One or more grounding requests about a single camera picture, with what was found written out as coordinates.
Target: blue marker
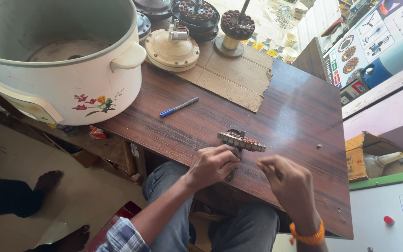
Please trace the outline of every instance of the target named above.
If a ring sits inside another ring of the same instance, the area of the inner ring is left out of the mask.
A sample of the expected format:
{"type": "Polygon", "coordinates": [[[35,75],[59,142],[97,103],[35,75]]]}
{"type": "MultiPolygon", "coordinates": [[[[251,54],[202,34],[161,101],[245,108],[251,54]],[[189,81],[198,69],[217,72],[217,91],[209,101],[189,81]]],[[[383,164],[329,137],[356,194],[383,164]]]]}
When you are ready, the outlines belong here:
{"type": "Polygon", "coordinates": [[[192,104],[192,103],[198,101],[199,99],[200,99],[200,97],[197,97],[197,98],[194,98],[194,99],[192,99],[192,100],[190,100],[190,101],[187,101],[187,102],[183,103],[183,104],[180,105],[180,106],[177,106],[177,107],[175,107],[175,108],[168,109],[168,110],[162,112],[162,113],[160,114],[160,116],[161,116],[161,117],[165,117],[165,116],[167,116],[167,115],[170,115],[170,114],[172,114],[173,112],[175,112],[175,111],[177,111],[177,110],[179,110],[179,109],[181,109],[181,108],[184,108],[184,107],[186,107],[186,106],[188,106],[188,105],[190,105],[190,104],[192,104]]]}

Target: green label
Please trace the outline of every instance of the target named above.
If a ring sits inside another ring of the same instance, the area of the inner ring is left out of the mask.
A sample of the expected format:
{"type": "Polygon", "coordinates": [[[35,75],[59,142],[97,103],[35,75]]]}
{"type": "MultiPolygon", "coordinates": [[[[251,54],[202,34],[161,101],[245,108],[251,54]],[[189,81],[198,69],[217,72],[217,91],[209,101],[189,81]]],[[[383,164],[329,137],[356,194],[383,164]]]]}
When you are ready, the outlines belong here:
{"type": "Polygon", "coordinates": [[[332,62],[332,71],[334,72],[337,68],[338,68],[338,66],[337,66],[337,60],[334,60],[334,61],[332,62]]]}

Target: shirt sleeve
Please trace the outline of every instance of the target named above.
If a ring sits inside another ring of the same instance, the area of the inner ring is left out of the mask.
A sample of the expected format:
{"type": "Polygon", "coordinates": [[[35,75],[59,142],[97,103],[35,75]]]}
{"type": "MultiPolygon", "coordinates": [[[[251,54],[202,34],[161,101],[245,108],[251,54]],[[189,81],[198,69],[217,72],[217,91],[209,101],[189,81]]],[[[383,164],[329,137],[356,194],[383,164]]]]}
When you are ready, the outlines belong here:
{"type": "Polygon", "coordinates": [[[150,252],[150,249],[130,220],[121,217],[96,252],[150,252]]]}

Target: blue barrel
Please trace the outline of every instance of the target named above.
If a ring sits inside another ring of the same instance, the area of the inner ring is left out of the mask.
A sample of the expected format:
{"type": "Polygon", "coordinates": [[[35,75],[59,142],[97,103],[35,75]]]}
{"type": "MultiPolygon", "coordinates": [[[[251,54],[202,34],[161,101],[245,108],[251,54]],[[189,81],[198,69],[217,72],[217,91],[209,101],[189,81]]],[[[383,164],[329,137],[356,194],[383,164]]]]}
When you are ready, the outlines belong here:
{"type": "Polygon", "coordinates": [[[403,40],[389,47],[362,69],[365,84],[371,89],[403,70],[403,40]]]}

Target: pink wall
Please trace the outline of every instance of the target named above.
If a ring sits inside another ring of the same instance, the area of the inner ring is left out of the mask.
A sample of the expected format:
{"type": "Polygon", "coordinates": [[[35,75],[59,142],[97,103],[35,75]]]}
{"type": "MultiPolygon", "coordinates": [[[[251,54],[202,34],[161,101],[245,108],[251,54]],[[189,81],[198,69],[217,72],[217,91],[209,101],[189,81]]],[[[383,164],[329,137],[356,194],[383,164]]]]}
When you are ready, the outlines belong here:
{"type": "Polygon", "coordinates": [[[403,90],[344,121],[345,140],[368,131],[403,149],[403,90]]]}

